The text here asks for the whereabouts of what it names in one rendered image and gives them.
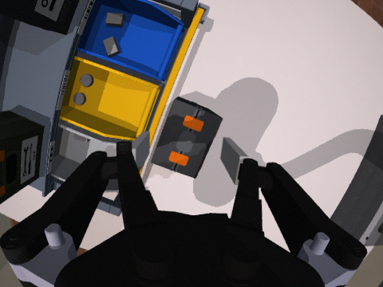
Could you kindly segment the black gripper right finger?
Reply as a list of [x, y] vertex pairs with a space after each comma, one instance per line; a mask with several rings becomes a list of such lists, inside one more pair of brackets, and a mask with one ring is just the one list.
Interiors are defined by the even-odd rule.
[[266, 167], [229, 137], [223, 137], [220, 159], [238, 185], [220, 257], [223, 271], [237, 280], [252, 278], [265, 252], [259, 188], [289, 251], [310, 264], [325, 287], [345, 287], [367, 249], [331, 221], [317, 203], [279, 164]]

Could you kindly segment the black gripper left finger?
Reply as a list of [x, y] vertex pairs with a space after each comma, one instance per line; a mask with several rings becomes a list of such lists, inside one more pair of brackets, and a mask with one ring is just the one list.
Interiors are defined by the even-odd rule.
[[61, 270], [77, 257], [109, 179], [118, 180], [138, 274], [161, 280], [174, 271], [176, 240], [140, 176], [149, 148], [150, 132], [143, 131], [132, 142], [117, 142], [116, 156], [91, 153], [39, 210], [1, 236], [2, 251], [23, 287], [54, 287]]

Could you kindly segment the blue bin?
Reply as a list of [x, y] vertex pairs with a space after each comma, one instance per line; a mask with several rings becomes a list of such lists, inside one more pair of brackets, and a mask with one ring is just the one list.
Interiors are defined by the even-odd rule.
[[[124, 14], [124, 27], [105, 24], [107, 13]], [[154, 2], [96, 0], [77, 51], [164, 81], [183, 34], [184, 23]], [[120, 53], [110, 57], [103, 40], [112, 36]]]

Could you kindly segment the grey metal shelf rack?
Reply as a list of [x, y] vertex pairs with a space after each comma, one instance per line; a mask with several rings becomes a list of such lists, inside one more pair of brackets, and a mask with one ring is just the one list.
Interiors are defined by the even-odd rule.
[[67, 35], [31, 26], [0, 14], [0, 112], [11, 111], [45, 126], [39, 178], [29, 184], [42, 191], [42, 197], [46, 197], [63, 184], [63, 181], [51, 176], [51, 171], [61, 107], [75, 56], [161, 87], [146, 128], [146, 132], [149, 132], [195, 13], [198, 8], [204, 10], [199, 22], [203, 24], [210, 9], [210, 6], [201, 2], [198, 4], [199, 0], [152, 0], [181, 10], [179, 12], [155, 3], [184, 23], [184, 34], [168, 73], [164, 81], [159, 81], [121, 65], [77, 51], [95, 1], [79, 1]]

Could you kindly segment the dark grey disc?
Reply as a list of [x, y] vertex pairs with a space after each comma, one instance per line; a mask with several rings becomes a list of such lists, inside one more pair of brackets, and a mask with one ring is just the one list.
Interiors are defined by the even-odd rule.
[[86, 102], [86, 96], [82, 92], [77, 92], [73, 96], [73, 102], [77, 105], [84, 104]]
[[81, 76], [81, 84], [85, 87], [89, 87], [93, 84], [94, 79], [93, 76], [90, 74], [83, 74]]

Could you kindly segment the grey open bin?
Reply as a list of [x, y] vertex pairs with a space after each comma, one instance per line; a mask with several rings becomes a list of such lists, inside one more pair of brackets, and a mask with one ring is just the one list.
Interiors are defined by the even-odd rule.
[[[90, 141], [75, 140], [74, 133]], [[95, 151], [105, 151], [108, 157], [116, 156], [116, 143], [120, 141], [132, 142], [104, 137], [59, 119], [51, 176], [65, 181]], [[109, 179], [105, 192], [119, 192], [118, 180]]]

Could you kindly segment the yellow thin bar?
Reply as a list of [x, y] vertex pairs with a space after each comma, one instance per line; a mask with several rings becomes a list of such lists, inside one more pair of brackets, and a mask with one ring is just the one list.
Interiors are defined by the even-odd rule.
[[196, 11], [195, 17], [193, 18], [193, 21], [190, 25], [188, 33], [184, 39], [184, 43], [182, 44], [182, 47], [181, 47], [180, 52], [178, 54], [178, 57], [176, 58], [176, 62], [173, 66], [170, 77], [168, 78], [168, 82], [167, 82], [166, 87], [164, 89], [163, 95], [160, 99], [160, 103], [158, 105], [158, 108], [156, 110], [156, 114], [154, 116], [152, 125], [151, 125], [150, 130], [149, 130], [150, 131], [150, 147], [151, 147], [154, 135], [156, 133], [156, 129], [159, 125], [160, 118], [163, 114], [165, 105], [166, 105], [168, 98], [169, 98], [169, 95], [171, 93], [172, 87], [176, 81], [176, 77], [178, 75], [178, 72], [180, 71], [180, 67], [184, 61], [185, 55], [188, 51], [189, 45], [191, 44], [192, 38], [193, 38], [195, 31], [198, 27], [200, 19], [203, 16], [203, 12], [204, 12], [204, 10], [201, 8], [198, 8], [198, 10]]

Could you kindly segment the yellow open bin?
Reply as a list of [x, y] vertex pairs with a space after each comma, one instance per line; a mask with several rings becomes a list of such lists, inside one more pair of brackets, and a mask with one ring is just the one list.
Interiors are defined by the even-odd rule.
[[[134, 140], [146, 131], [161, 87], [93, 61], [74, 59], [59, 119], [123, 140]], [[93, 76], [91, 86], [81, 84], [83, 74]], [[85, 94], [84, 104], [73, 102], [77, 92]]]

